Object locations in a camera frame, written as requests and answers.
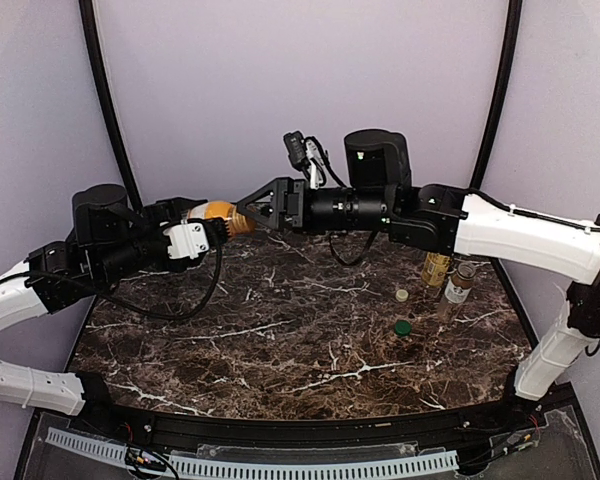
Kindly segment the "orange tea bottle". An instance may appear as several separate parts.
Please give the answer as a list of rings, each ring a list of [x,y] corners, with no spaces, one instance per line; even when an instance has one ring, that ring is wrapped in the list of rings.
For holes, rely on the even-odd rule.
[[[227,219],[233,206],[236,205],[226,201],[204,202],[191,209],[186,217],[205,220],[220,218],[224,221],[228,236],[232,237],[229,233]]]

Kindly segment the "pale cream bottle cap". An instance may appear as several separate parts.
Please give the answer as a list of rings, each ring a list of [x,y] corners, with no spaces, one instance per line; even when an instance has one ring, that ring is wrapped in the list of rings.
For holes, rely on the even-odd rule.
[[[400,302],[406,302],[409,298],[409,293],[404,289],[398,289],[395,293],[395,299]]]

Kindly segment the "yellow tea bottle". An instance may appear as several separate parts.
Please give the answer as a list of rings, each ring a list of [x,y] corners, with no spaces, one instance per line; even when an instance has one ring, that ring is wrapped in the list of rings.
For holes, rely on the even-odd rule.
[[[425,298],[433,298],[439,294],[451,263],[451,256],[432,252],[427,253],[421,272],[421,280],[424,283],[423,296]]]

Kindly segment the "green cap brown bottle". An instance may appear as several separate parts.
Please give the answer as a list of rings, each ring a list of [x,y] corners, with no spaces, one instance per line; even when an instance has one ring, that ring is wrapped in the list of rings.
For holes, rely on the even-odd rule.
[[[437,307],[436,314],[439,320],[450,321],[458,315],[473,288],[475,276],[476,267],[473,263],[462,261],[457,265]]]

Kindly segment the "gold bottle cap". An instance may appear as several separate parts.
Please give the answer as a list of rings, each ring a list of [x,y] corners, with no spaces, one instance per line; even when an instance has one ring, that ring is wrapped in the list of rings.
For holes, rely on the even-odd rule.
[[[239,213],[236,206],[233,206],[227,219],[229,233],[232,237],[243,234],[253,233],[256,229],[256,222]]]

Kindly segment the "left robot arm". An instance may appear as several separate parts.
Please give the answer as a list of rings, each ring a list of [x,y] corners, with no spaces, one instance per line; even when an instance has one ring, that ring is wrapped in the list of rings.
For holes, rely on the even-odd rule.
[[[118,282],[154,267],[182,271],[204,250],[203,228],[186,222],[199,201],[175,197],[129,207],[125,188],[100,184],[72,198],[73,228],[0,276],[0,332],[55,314],[83,298],[112,295]],[[57,373],[0,360],[0,401],[78,416],[111,397],[97,373]]]

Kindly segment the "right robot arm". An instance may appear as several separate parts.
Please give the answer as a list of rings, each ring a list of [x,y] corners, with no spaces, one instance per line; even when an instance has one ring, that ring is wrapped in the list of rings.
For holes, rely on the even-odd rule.
[[[320,145],[299,132],[283,138],[300,177],[279,177],[238,204],[272,230],[304,234],[369,231],[445,256],[485,256],[552,271],[571,281],[554,325],[515,369],[513,396],[544,397],[580,354],[600,340],[600,216],[570,220],[499,202],[475,189],[412,183],[408,146],[398,132],[364,129],[344,148],[349,182],[312,179]]]

